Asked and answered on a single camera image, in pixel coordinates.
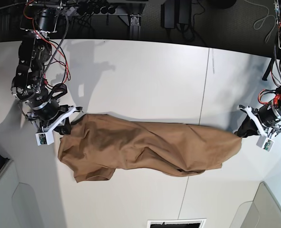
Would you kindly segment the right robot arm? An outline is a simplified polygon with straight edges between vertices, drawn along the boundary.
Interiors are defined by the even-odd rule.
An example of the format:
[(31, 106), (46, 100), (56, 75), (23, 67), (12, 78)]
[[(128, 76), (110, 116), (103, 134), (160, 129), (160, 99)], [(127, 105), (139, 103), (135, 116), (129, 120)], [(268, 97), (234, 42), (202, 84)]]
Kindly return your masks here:
[(65, 73), (62, 81), (50, 85), (46, 73), (55, 61), (56, 54), (63, 55), (61, 45), (51, 41), (50, 33), (56, 32), (57, 20), (65, 16), (65, 4), (60, 0), (28, 0), (20, 28), (27, 32), (19, 47), (19, 64), (11, 83), (11, 92), (18, 106), (29, 106), (25, 119), (33, 122), (39, 133), (52, 130), (61, 135), (71, 133), (69, 105), (59, 105), (59, 100), (68, 92), (65, 84), (70, 79), (68, 62), (62, 62)]

